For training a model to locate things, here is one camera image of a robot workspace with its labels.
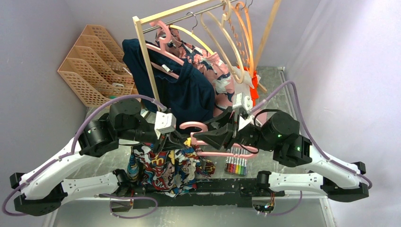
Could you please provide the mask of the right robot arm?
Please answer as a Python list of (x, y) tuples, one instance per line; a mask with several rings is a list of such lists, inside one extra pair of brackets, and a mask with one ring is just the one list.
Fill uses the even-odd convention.
[(259, 124), (255, 117), (229, 110), (212, 123), (218, 127), (209, 131), (206, 124), (201, 124), (200, 131), (192, 133), (191, 139), (218, 150), (238, 145), (253, 154), (269, 151), (280, 165), (305, 169), (303, 174), (259, 171), (255, 190), (261, 196), (287, 190), (315, 192), (338, 202), (369, 196), (365, 164), (347, 163), (322, 151), (311, 137), (300, 134), (300, 122), (286, 112), (272, 110), (272, 116)]

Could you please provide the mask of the comic print shorts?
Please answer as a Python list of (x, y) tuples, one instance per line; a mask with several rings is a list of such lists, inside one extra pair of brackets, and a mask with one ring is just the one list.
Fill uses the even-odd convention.
[(153, 152), (153, 144), (141, 143), (131, 147), (127, 175), (137, 185), (151, 185), (170, 197), (197, 189), (196, 176), (211, 178), (215, 164), (197, 154), (199, 146)]

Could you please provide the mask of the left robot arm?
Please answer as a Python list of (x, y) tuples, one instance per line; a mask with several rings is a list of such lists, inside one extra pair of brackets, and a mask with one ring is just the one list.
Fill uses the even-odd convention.
[[(194, 153), (189, 137), (175, 129), (171, 110), (155, 99), (161, 108), (155, 123), (141, 115), (142, 95), (128, 95), (106, 102), (96, 109), (109, 112), (95, 119), (91, 114), (69, 143), (48, 161), (29, 173), (10, 177), (14, 216), (43, 216), (70, 201), (93, 195), (122, 199), (133, 195), (137, 185), (152, 185), (158, 191), (179, 192), (193, 180), (194, 170), (185, 164)], [(78, 180), (68, 176), (120, 146), (132, 147), (127, 170), (116, 169), (105, 175)]]

